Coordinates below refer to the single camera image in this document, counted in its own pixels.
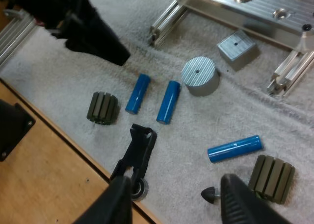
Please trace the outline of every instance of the wooden table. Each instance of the wooden table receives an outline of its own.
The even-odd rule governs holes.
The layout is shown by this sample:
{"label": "wooden table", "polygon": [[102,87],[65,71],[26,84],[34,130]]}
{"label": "wooden table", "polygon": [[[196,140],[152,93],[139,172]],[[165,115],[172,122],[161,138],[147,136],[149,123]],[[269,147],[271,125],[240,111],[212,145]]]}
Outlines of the wooden table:
{"label": "wooden table", "polygon": [[[36,124],[0,163],[2,224],[69,224],[106,189],[110,174],[0,79],[0,99],[19,103]],[[133,203],[134,224],[159,224]]]}

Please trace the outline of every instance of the cylindrical battery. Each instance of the cylindrical battery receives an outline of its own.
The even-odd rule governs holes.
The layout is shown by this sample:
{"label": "cylindrical battery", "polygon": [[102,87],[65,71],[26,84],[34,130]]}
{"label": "cylindrical battery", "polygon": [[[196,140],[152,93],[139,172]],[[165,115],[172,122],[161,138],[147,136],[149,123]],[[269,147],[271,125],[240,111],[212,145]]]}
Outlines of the cylindrical battery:
{"label": "cylindrical battery", "polygon": [[157,121],[161,124],[169,124],[171,116],[179,97],[180,84],[171,80],[168,84],[165,96],[163,97],[160,110],[157,116]]}
{"label": "cylindrical battery", "polygon": [[137,114],[143,101],[146,89],[151,81],[148,75],[141,74],[136,82],[134,90],[131,94],[126,111],[130,114]]}
{"label": "cylindrical battery", "polygon": [[207,96],[219,85],[219,75],[214,62],[204,56],[188,61],[181,72],[182,81],[195,96]]}
{"label": "cylindrical battery", "polygon": [[261,139],[259,135],[255,135],[238,141],[223,144],[221,146],[209,148],[207,153],[210,161],[215,163],[260,149],[262,149]]}

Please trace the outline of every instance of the black plastic part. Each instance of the black plastic part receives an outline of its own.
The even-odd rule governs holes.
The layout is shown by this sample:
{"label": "black plastic part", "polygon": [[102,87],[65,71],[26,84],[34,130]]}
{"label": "black plastic part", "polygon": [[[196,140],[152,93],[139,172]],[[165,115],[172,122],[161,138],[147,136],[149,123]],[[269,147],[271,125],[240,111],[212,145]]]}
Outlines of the black plastic part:
{"label": "black plastic part", "polygon": [[223,224],[289,224],[271,209],[235,174],[221,178],[221,219]]}
{"label": "black plastic part", "polygon": [[214,204],[215,202],[215,187],[208,187],[201,192],[201,196],[207,202]]}
{"label": "black plastic part", "polygon": [[74,224],[131,224],[131,181],[118,176]]}
{"label": "black plastic part", "polygon": [[124,157],[117,163],[110,180],[117,176],[123,176],[128,168],[133,167],[131,177],[132,199],[137,200],[138,197],[135,194],[138,193],[138,187],[140,186],[140,193],[144,193],[145,189],[147,189],[147,187],[141,186],[140,182],[141,178],[145,177],[157,134],[151,128],[137,124],[132,125],[130,132],[132,141]]}
{"label": "black plastic part", "polygon": [[14,0],[45,23],[53,36],[68,39],[65,46],[96,55],[122,66],[130,57],[111,28],[100,18],[89,0]]}
{"label": "black plastic part", "polygon": [[115,96],[95,92],[87,112],[87,119],[96,124],[109,125],[116,121],[119,110],[118,99]]}
{"label": "black plastic part", "polygon": [[4,161],[36,123],[19,104],[0,100],[0,161]]}

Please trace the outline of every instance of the blue battery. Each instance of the blue battery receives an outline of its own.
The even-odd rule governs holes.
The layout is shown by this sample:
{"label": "blue battery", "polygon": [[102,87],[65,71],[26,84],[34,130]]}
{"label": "blue battery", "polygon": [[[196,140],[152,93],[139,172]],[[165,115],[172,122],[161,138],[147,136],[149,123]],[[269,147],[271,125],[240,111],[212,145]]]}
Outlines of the blue battery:
{"label": "blue battery", "polygon": [[235,142],[223,144],[221,146],[209,148],[207,150],[209,160],[212,163],[224,159],[236,157],[262,149],[262,142],[259,135],[244,138]]}
{"label": "blue battery", "polygon": [[141,103],[143,101],[144,95],[146,93],[147,87],[151,81],[151,78],[148,75],[141,74],[136,82],[134,90],[131,94],[129,102],[126,107],[126,111],[130,114],[136,115]]}
{"label": "blue battery", "polygon": [[176,81],[169,81],[165,96],[157,116],[157,121],[161,124],[169,124],[175,104],[180,93],[180,84]]}

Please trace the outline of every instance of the small wheel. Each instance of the small wheel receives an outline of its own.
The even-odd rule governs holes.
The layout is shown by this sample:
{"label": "small wheel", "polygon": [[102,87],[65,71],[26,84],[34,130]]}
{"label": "small wheel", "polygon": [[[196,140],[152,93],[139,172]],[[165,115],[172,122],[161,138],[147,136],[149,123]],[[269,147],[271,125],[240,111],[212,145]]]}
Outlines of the small wheel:
{"label": "small wheel", "polygon": [[131,198],[133,201],[142,200],[146,197],[148,193],[148,183],[145,179],[140,178],[136,188],[133,190],[131,194]]}

